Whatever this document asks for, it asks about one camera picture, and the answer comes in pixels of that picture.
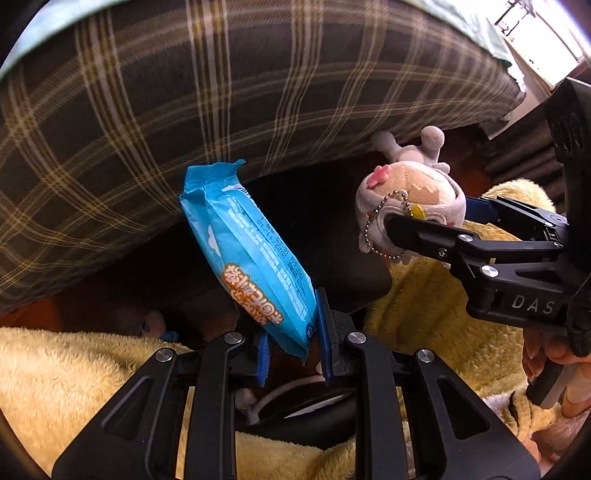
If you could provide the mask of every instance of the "plaid fabric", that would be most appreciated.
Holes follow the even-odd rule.
[[[142,0],[48,40],[0,83],[0,312],[180,218],[191,164],[244,181],[498,118],[499,62],[392,0]]]

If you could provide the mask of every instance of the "blue snack package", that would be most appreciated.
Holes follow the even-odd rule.
[[[306,358],[316,324],[312,283],[240,184],[244,163],[189,167],[180,203],[232,298],[283,350]]]

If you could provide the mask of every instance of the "pink bow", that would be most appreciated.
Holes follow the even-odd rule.
[[[372,189],[376,185],[380,185],[385,183],[388,180],[388,175],[390,173],[390,165],[384,165],[383,167],[377,166],[375,167],[374,172],[371,174],[370,178],[368,178],[368,188]]]

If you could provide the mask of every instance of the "human hand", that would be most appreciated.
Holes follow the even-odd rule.
[[[545,335],[537,329],[525,328],[523,338],[522,365],[530,381],[542,373],[547,359],[560,365],[579,364],[564,395],[563,416],[576,417],[591,407],[591,355],[577,357],[566,337]]]

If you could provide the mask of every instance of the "plush toy's head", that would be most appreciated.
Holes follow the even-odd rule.
[[[449,174],[449,165],[439,163],[443,132],[433,126],[421,131],[420,146],[401,147],[390,132],[371,136],[371,145],[382,152],[387,165],[377,166],[365,177],[357,190],[356,210],[361,233],[359,248],[369,252],[372,247],[384,255],[398,257],[407,263],[412,252],[402,253],[385,232],[384,218],[392,213],[461,226],[466,214],[466,198]]]

